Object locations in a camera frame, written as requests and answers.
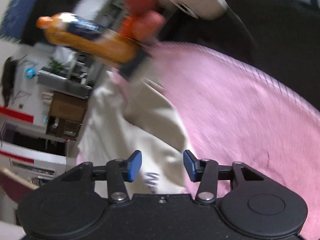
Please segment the cream white garment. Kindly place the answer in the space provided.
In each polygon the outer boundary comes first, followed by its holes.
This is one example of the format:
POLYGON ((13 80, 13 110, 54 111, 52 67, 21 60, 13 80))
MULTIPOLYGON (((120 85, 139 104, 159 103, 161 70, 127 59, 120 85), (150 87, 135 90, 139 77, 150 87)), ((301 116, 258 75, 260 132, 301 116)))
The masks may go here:
POLYGON ((183 151, 190 147, 176 108, 155 82, 130 83, 105 71, 89 102, 78 144, 78 161, 105 165, 142 153, 142 166, 129 194, 171 194, 185 191, 183 151))

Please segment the pink bed sheet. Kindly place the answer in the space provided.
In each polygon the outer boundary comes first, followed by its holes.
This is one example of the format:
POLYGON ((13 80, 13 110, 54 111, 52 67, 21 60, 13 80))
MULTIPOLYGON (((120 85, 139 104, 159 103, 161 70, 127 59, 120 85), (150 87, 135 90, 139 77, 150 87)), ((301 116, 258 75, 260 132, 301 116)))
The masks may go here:
POLYGON ((176 108, 187 150, 221 165, 242 161, 299 194, 309 210, 302 235, 319 239, 317 109, 257 68, 190 43, 150 47, 122 79, 142 78, 158 84, 176 108))

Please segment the brown wooden cabinet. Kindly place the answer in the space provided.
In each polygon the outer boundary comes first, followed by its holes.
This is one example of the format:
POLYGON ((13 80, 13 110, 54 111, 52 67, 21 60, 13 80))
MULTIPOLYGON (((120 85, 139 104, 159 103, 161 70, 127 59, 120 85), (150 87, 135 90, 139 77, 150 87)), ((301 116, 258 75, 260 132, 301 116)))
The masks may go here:
POLYGON ((87 111, 88 100, 54 92, 46 134, 75 141, 87 111))

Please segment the grey tv stand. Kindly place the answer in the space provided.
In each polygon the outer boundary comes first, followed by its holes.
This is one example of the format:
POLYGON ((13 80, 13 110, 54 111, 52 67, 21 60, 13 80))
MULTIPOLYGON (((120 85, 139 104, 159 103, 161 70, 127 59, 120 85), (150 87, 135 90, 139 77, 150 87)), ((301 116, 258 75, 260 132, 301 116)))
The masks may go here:
POLYGON ((37 83, 53 91, 88 99, 104 65, 93 60, 88 54, 76 52, 64 66, 66 77, 50 73, 48 66, 41 68, 37 83))

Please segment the green potted plant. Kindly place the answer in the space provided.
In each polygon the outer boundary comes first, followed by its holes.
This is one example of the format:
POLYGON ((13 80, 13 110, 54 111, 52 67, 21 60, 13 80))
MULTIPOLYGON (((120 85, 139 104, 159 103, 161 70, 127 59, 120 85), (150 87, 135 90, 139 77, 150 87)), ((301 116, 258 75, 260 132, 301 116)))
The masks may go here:
POLYGON ((58 60, 56 60, 53 57, 49 58, 48 71, 50 73, 53 73, 53 74, 56 74, 56 75, 59 75, 59 76, 64 76, 64 77, 67 76, 67 72, 66 72, 66 69, 65 69, 65 66, 63 65, 63 63, 58 61, 58 60))

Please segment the blue globe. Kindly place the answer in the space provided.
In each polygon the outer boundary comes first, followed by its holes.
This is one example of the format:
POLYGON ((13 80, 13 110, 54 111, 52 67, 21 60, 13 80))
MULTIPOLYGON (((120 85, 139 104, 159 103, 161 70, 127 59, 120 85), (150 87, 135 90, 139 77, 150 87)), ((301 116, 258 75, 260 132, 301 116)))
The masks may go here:
POLYGON ((33 79, 36 76, 37 72, 34 68, 29 67, 25 70, 25 78, 26 79, 33 79))

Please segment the red orange plush toy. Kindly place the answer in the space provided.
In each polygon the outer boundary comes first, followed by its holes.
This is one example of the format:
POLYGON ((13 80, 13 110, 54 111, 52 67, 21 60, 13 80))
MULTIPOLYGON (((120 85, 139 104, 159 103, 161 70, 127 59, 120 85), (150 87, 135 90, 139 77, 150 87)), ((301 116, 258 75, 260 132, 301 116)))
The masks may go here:
POLYGON ((158 0, 124 0, 128 15, 121 23, 119 33, 142 44, 153 44, 166 23, 159 14, 158 0))

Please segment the orange giraffe plush toy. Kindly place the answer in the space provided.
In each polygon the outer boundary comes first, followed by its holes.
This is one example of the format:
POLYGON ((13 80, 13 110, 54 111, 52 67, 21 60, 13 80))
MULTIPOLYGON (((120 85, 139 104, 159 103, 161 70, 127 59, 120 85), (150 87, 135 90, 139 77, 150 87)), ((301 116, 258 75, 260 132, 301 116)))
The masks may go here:
POLYGON ((106 63, 128 63, 140 49, 135 41, 70 12, 41 16, 36 27, 43 30, 49 43, 87 53, 106 63))

